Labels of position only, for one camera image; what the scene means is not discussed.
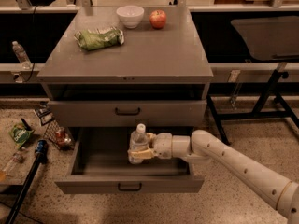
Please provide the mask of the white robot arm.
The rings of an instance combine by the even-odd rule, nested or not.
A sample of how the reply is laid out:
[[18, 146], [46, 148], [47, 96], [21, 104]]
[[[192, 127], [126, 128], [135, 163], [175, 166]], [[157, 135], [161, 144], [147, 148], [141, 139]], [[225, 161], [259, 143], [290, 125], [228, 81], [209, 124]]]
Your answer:
[[287, 224], [299, 224], [299, 184], [225, 145], [207, 131], [196, 130], [190, 136], [154, 134], [140, 124], [131, 133], [128, 160], [139, 164], [153, 158], [180, 158], [190, 164], [214, 159], [287, 218]]

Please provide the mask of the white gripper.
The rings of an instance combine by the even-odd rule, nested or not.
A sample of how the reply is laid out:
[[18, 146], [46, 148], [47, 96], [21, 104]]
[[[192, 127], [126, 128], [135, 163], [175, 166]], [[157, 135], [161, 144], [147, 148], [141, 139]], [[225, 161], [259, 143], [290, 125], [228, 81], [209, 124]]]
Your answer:
[[128, 150], [128, 155], [133, 159], [148, 160], [155, 156], [159, 159], [172, 158], [172, 135], [170, 133], [147, 133], [148, 148], [145, 150]]

